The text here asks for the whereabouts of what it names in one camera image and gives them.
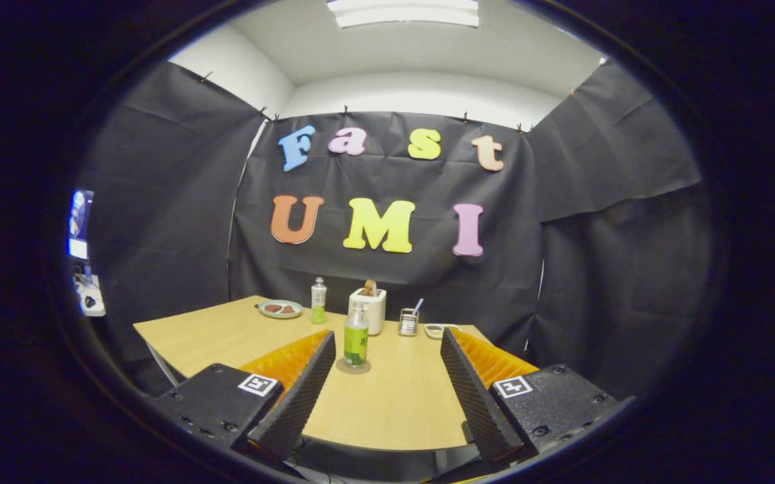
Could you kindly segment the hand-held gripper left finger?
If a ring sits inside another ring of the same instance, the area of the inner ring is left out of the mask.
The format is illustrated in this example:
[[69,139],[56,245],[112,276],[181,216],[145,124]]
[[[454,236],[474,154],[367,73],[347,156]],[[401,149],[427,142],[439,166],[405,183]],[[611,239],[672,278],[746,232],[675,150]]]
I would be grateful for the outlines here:
[[292,454],[335,359],[335,333],[326,329],[240,368],[210,364],[155,404],[207,444],[279,462]]

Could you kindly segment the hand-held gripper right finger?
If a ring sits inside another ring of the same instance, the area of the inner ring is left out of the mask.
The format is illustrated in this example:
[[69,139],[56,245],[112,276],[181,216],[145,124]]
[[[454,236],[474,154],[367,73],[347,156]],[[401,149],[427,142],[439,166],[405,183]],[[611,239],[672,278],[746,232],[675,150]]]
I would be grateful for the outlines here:
[[570,367],[537,368],[455,327],[444,331],[440,357],[487,462],[550,453],[621,410],[620,399]]

